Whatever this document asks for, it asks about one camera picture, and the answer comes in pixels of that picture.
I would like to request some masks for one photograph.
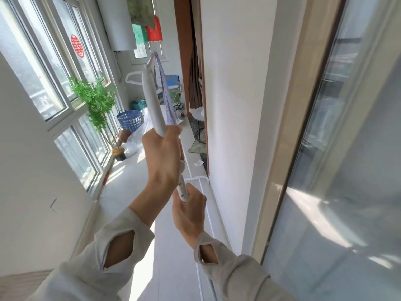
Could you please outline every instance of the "sleeve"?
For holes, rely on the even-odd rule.
[[[125,260],[105,268],[110,242],[134,231],[133,251]],[[28,299],[32,300],[116,300],[118,291],[143,259],[154,234],[129,208],[95,234],[95,239],[71,261],[55,268]]]
[[[205,263],[199,247],[212,245],[218,264]],[[203,232],[194,249],[195,261],[202,265],[206,275],[220,287],[223,298],[230,301],[287,301],[295,300],[281,289],[262,266],[252,257],[236,256],[222,242]]]

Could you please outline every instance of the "blue laundry basket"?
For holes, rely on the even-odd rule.
[[[117,119],[124,130],[130,130],[132,133],[142,124],[141,111],[138,110],[121,110],[117,115]]]

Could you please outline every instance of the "red bag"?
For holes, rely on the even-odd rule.
[[[148,33],[149,41],[162,41],[162,29],[160,28],[159,18],[154,16],[154,28],[150,28],[149,26],[145,26],[146,32]]]

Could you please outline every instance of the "mop handle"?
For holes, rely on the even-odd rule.
[[[160,102],[157,98],[156,87],[153,81],[153,68],[155,63],[155,56],[151,56],[148,63],[145,64],[145,69],[142,73],[142,85],[143,93],[145,94],[146,104],[148,105],[149,115],[152,119],[153,127],[156,133],[164,137],[166,134],[166,123],[164,122],[162,109],[160,107]],[[185,162],[181,161],[181,175],[178,182],[177,191],[180,196],[181,201],[188,201],[188,191],[185,186],[183,171],[185,169]]]

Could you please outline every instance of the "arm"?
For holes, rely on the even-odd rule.
[[[149,180],[145,189],[71,261],[62,263],[29,300],[116,300],[154,235],[153,221],[180,175],[181,128],[168,126],[164,138],[152,129],[143,138]]]
[[[173,193],[173,218],[177,229],[194,249],[195,261],[217,283],[230,301],[295,300],[282,290],[252,257],[236,256],[222,242],[203,230],[206,197],[187,184],[189,200],[180,201]]]

